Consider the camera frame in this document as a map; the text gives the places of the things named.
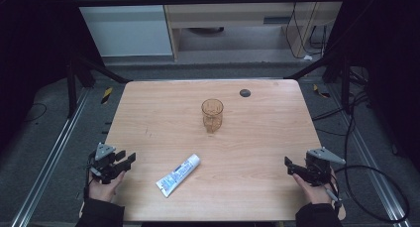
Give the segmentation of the white cabinet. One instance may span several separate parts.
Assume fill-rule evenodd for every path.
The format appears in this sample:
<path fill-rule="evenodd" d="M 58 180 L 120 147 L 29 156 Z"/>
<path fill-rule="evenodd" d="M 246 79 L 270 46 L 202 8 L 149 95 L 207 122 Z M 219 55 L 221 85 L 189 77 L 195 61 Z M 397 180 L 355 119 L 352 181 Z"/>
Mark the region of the white cabinet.
<path fill-rule="evenodd" d="M 162 6 L 81 7 L 103 57 L 171 56 Z"/>

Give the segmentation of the person's right hand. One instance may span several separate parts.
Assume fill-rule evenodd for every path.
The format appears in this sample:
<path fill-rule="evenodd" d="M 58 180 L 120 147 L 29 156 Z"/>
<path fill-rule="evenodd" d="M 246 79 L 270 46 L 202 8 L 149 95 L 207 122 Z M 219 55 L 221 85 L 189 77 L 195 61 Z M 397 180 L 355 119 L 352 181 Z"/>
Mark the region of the person's right hand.
<path fill-rule="evenodd" d="M 294 173 L 292 177 L 302 189 L 308 203 L 332 204 L 333 198 L 330 196 L 328 190 L 333 193 L 333 188 L 335 187 L 335 181 L 333 178 L 330 179 L 329 183 L 324 185 L 312 186 L 304 179 L 302 179 L 297 173 Z"/>

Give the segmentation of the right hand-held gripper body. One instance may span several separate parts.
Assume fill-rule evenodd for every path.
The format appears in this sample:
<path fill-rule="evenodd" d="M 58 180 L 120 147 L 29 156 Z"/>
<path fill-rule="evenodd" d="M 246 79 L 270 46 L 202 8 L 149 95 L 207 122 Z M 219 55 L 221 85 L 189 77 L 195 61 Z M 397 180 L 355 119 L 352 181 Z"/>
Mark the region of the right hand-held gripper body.
<path fill-rule="evenodd" d="M 300 176 L 314 186 L 326 184 L 331 180 L 331 163 L 344 165 L 346 161 L 324 147 L 309 150 Z"/>

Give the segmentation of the black metal stand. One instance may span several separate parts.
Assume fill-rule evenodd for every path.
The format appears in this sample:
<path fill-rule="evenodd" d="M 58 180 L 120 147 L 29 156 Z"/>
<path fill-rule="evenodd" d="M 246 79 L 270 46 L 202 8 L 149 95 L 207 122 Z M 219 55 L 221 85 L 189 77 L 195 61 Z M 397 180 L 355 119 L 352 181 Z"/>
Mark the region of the black metal stand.
<path fill-rule="evenodd" d="M 93 69 L 99 73 L 111 78 L 118 83 L 128 83 L 130 79 L 124 78 L 104 65 L 99 64 L 93 60 L 90 60 L 79 54 L 75 54 L 71 57 L 66 65 L 66 80 L 67 80 L 67 93 L 68 93 L 68 115 L 72 117 L 77 109 L 76 101 L 76 80 L 79 80 L 83 87 L 91 88 L 95 84 L 95 78 L 93 77 L 90 70 Z"/>
<path fill-rule="evenodd" d="M 285 79 L 298 80 L 304 75 L 314 71 L 315 69 L 325 66 L 326 70 L 322 75 L 322 79 L 331 83 L 338 77 L 341 77 L 341 105 L 345 111 L 350 114 L 350 60 L 345 54 L 339 53 L 326 53 L 317 61 L 312 62 L 300 71 L 297 71 Z"/>

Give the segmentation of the yellow black striped tape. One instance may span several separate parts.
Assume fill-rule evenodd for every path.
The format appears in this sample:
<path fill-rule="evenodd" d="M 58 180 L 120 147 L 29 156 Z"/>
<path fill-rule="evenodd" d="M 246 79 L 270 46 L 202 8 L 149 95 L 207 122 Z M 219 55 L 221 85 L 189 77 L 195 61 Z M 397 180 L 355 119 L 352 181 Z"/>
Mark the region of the yellow black striped tape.
<path fill-rule="evenodd" d="M 107 103 L 112 91 L 113 91 L 113 87 L 107 87 L 105 89 L 104 94 L 103 94 L 102 99 L 101 99 L 101 104 Z"/>
<path fill-rule="evenodd" d="M 323 98 L 330 98 L 331 97 L 331 95 L 328 91 L 322 89 L 317 84 L 313 85 L 313 91 Z"/>

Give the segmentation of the black horizontal metal bar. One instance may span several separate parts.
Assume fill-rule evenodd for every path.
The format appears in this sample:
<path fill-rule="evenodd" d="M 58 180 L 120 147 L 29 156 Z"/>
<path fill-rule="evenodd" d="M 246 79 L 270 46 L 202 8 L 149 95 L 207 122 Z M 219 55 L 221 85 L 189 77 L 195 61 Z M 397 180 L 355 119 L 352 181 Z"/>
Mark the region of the black horizontal metal bar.
<path fill-rule="evenodd" d="M 78 7 L 341 2 L 344 0 L 72 0 Z"/>

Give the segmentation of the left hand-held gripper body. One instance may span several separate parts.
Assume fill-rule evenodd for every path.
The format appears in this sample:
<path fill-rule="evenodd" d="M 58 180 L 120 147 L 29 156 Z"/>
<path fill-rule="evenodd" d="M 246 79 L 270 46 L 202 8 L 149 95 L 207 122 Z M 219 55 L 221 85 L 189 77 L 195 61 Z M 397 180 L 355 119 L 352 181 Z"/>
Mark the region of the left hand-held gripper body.
<path fill-rule="evenodd" d="M 95 151 L 88 156 L 88 169 L 93 177 L 102 183 L 110 183 L 121 172 L 121 164 L 115 160 L 116 148 L 99 143 Z"/>

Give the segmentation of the white toothpaste tube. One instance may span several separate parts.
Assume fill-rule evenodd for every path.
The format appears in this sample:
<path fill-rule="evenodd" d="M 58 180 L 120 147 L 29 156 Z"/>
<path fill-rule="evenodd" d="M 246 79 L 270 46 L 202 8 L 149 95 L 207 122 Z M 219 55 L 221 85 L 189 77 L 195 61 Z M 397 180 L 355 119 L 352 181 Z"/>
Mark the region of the white toothpaste tube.
<path fill-rule="evenodd" d="M 164 197 L 172 192 L 200 165 L 200 158 L 193 154 L 171 173 L 156 182 Z"/>

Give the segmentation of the person's left hand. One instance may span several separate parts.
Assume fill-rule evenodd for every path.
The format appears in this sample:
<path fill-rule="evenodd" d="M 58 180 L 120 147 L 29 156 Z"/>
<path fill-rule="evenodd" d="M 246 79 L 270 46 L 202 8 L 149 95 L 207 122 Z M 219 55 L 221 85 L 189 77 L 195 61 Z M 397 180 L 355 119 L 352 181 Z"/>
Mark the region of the person's left hand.
<path fill-rule="evenodd" d="M 102 183 L 91 175 L 88 181 L 88 196 L 91 199 L 111 202 L 116 195 L 117 187 L 123 182 L 125 174 L 126 173 L 122 171 L 115 179 L 112 179 L 110 183 Z"/>

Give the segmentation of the wooden desk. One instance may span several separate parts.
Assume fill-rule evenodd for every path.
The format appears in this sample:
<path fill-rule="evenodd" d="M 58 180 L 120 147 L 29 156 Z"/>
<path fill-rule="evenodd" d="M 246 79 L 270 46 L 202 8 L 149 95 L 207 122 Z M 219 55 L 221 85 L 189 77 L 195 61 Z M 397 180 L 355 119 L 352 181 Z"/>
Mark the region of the wooden desk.
<path fill-rule="evenodd" d="M 340 8 L 339 2 L 297 2 L 166 5 L 164 11 L 176 51 L 186 47 L 182 36 L 191 31 L 227 39 L 261 39 L 272 47 L 283 38 L 293 56 L 305 57 L 312 30 L 332 25 Z"/>

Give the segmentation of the clear amber plastic cup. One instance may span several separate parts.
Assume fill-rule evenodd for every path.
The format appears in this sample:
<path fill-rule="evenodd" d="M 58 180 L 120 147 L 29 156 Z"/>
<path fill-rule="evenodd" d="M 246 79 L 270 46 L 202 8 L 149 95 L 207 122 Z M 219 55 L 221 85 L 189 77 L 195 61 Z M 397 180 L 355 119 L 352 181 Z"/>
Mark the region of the clear amber plastic cup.
<path fill-rule="evenodd" d="M 224 105 L 219 99 L 205 100 L 201 105 L 203 126 L 206 132 L 214 134 L 222 126 Z"/>

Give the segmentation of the aluminium floor rail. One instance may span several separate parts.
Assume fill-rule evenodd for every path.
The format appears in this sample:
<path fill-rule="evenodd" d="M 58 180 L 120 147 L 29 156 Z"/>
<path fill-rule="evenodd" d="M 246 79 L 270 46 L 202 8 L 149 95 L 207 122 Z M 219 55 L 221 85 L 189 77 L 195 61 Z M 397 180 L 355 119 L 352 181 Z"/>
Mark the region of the aluminium floor rail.
<path fill-rule="evenodd" d="M 60 130 L 52 149 L 40 170 L 31 190 L 29 191 L 25 201 L 19 208 L 13 218 L 10 227 L 27 227 L 36 210 L 41 197 L 43 196 L 47 185 L 52 177 L 55 167 L 64 151 L 69 138 L 74 130 L 75 125 L 85 107 L 86 100 L 89 96 L 91 89 L 82 88 L 79 97 L 76 100 L 76 108 L 71 116 L 69 116 Z"/>
<path fill-rule="evenodd" d="M 341 105 L 339 90 L 332 85 L 328 85 L 332 99 L 339 106 L 339 112 L 345 123 L 348 125 L 348 130 L 345 135 L 344 156 L 346 160 L 342 171 L 345 175 L 346 187 L 350 199 L 366 214 L 375 218 L 377 221 L 392 224 L 393 227 L 412 227 L 408 220 L 410 213 L 410 204 L 406 199 L 403 191 L 399 188 L 396 182 L 386 173 L 379 169 L 376 161 L 371 155 L 368 147 L 363 139 L 353 114 L 348 114 Z M 358 152 L 362 161 L 360 165 L 350 165 L 348 159 L 349 141 L 353 142 L 353 149 Z M 387 217 L 380 217 L 372 211 L 366 209 L 357 199 L 352 191 L 349 183 L 348 170 L 360 169 L 367 173 L 369 179 L 376 191 L 381 204 L 387 214 Z"/>

